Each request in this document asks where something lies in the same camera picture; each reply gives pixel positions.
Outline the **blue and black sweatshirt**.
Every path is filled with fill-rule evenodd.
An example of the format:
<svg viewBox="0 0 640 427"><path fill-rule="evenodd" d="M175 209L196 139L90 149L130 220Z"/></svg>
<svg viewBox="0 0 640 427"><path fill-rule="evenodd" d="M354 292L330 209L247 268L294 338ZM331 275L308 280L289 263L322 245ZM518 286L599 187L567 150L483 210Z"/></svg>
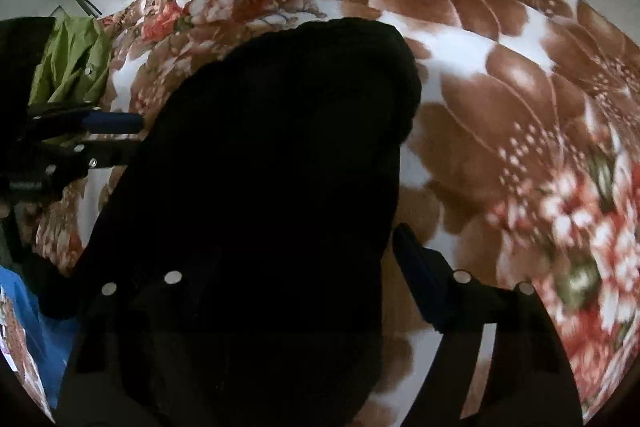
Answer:
<svg viewBox="0 0 640 427"><path fill-rule="evenodd" d="M345 426L382 361L381 260L422 84L393 26L267 32L169 95L76 265L62 426Z"/></svg>

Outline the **green garment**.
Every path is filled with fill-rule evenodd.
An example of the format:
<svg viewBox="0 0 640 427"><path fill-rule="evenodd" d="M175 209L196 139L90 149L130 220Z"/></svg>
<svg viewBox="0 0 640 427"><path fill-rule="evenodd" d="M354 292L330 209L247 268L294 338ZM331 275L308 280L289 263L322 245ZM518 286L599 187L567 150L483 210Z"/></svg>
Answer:
<svg viewBox="0 0 640 427"><path fill-rule="evenodd" d="M105 90L111 53L111 41L95 18L65 15L44 46L28 103L96 103Z"/></svg>

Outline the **brown floral fleece blanket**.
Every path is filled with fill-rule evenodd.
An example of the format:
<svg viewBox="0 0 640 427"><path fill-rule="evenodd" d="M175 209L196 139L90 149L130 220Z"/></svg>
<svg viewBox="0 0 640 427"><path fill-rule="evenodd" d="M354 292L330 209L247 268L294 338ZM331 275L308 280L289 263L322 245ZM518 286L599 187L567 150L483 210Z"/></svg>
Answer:
<svg viewBox="0 0 640 427"><path fill-rule="evenodd" d="M584 0L136 0L100 20L112 46L100 104L142 116L143 142L202 66L267 32L341 18L397 29L422 84L381 260L380 377L345 426L405 426L442 340L394 256L401 223L480 283L534 286L585 424L639 354L639 49ZM36 251L58 277L128 165L43 210Z"/></svg>

